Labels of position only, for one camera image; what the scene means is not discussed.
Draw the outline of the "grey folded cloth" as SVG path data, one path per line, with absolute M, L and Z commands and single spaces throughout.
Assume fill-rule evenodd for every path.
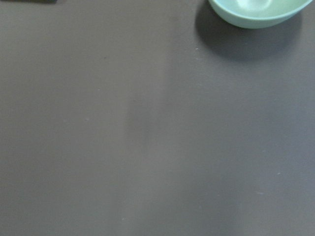
M 30 2 L 30 3 L 43 3 L 43 4 L 53 4 L 57 0 L 0 0 L 5 2 Z

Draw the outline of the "mint green bowl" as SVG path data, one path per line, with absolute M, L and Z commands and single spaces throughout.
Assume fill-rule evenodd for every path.
M 210 0 L 213 10 L 226 22 L 245 29 L 280 24 L 307 7 L 311 0 Z

